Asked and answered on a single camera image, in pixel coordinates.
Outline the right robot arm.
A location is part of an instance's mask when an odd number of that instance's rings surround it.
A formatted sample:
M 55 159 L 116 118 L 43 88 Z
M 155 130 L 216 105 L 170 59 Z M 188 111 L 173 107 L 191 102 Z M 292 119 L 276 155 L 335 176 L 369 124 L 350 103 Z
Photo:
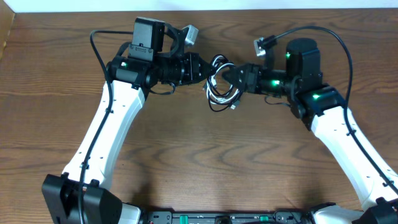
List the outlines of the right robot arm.
M 356 192 L 361 211 L 335 203 L 313 207 L 311 223 L 397 223 L 397 173 L 378 154 L 357 125 L 348 98 L 323 82 L 320 51 L 313 39 L 291 40 L 285 70 L 272 68 L 276 41 L 255 40 L 263 66 L 247 63 L 222 77 L 241 92 L 286 96 L 292 114 L 332 153 Z

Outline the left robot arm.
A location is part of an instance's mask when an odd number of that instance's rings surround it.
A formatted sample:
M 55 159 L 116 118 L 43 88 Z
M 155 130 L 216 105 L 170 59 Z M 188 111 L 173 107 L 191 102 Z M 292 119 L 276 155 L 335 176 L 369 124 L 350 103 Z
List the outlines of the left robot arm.
M 131 124 L 155 85 L 200 83 L 211 66 L 186 52 L 197 38 L 192 25 L 178 29 L 138 17 L 131 41 L 102 63 L 105 84 L 88 131 L 61 175 L 48 175 L 42 194 L 54 223 L 141 223 L 142 210 L 111 193 L 118 155 Z

